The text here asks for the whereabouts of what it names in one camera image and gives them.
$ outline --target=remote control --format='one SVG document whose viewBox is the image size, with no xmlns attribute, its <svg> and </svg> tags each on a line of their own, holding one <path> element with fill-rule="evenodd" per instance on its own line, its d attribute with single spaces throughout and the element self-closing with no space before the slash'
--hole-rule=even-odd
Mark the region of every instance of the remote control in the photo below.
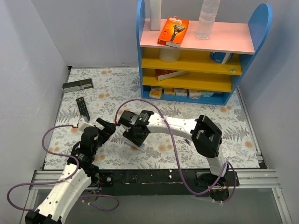
<svg viewBox="0 0 299 224">
<path fill-rule="evenodd" d="M 87 107 L 86 107 L 86 104 L 84 101 L 84 97 L 80 97 L 80 98 L 76 99 L 76 102 L 77 102 L 77 105 L 78 105 L 78 108 L 80 111 L 80 115 L 87 117 L 87 119 L 90 120 L 90 116 L 89 116 L 89 113 L 88 113 L 88 110 L 87 110 Z"/>
</svg>

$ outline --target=yellow shelf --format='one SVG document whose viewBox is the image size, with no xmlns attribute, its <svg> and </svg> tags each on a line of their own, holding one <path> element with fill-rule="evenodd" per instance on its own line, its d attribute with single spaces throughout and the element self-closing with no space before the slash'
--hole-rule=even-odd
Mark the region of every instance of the yellow shelf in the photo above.
<svg viewBox="0 0 299 224">
<path fill-rule="evenodd" d="M 183 70 L 236 76 L 242 74 L 238 54 L 234 54 L 229 63 L 219 64 L 212 61 L 210 52 L 196 50 L 181 50 L 178 61 L 165 63 L 159 59 L 158 48 L 145 48 L 141 67 L 146 69 Z"/>
<path fill-rule="evenodd" d="M 189 74 L 157 81 L 154 69 L 145 69 L 143 85 L 174 87 L 183 89 L 231 92 L 230 77 L 220 74 L 190 72 Z"/>
</svg>

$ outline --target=floral tablecloth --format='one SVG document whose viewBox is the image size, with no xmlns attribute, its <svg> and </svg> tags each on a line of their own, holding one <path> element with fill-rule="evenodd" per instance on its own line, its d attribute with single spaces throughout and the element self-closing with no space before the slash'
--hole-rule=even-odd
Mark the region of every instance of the floral tablecloth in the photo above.
<svg viewBox="0 0 299 224">
<path fill-rule="evenodd" d="M 116 109 L 124 101 L 140 98 L 138 68 L 72 69 L 69 82 L 92 78 L 94 88 L 65 93 L 58 112 L 56 125 L 74 124 L 80 117 L 76 98 L 84 97 L 91 123 L 98 117 L 113 122 Z M 173 101 L 150 100 L 164 115 L 177 118 L 198 118 L 207 115 L 223 132 L 222 150 L 224 157 L 238 168 L 259 167 L 256 149 L 251 139 L 245 114 L 240 107 L 236 92 L 226 106 L 192 104 Z M 153 110 L 144 102 L 130 102 L 119 111 Z M 103 145 L 95 157 L 94 164 L 100 169 L 146 169 L 177 168 L 171 138 L 167 134 L 150 134 L 144 152 L 126 145 L 122 137 L 123 129 L 118 127 L 110 140 Z M 81 132 L 70 127 L 53 132 L 49 149 L 52 152 L 70 154 L 72 146 L 80 140 Z M 189 146 L 184 139 L 175 137 L 178 155 L 183 168 L 208 168 L 205 157 L 199 155 L 194 145 Z M 63 169 L 67 158 L 48 154 L 44 169 Z"/>
</svg>

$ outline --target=pink shelf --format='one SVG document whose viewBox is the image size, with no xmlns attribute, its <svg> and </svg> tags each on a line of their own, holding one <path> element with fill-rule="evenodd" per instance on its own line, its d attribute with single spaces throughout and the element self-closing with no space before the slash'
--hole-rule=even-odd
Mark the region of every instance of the pink shelf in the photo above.
<svg viewBox="0 0 299 224">
<path fill-rule="evenodd" d="M 150 19 L 145 20 L 140 47 L 171 48 L 157 44 L 166 20 L 161 20 L 160 31 L 150 30 Z M 211 37 L 199 40 L 195 36 L 198 21 L 190 21 L 180 49 L 254 54 L 254 47 L 247 23 L 215 22 Z"/>
</svg>

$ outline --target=white bottle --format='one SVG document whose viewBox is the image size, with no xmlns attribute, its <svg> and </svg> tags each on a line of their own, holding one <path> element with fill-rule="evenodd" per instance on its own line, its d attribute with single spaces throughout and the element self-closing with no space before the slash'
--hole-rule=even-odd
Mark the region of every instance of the white bottle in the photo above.
<svg viewBox="0 0 299 224">
<path fill-rule="evenodd" d="M 210 37 L 219 5 L 220 0 L 204 0 L 196 30 L 197 38 L 206 40 Z"/>
<path fill-rule="evenodd" d="M 159 31 L 161 25 L 162 0 L 150 0 L 150 30 Z"/>
</svg>

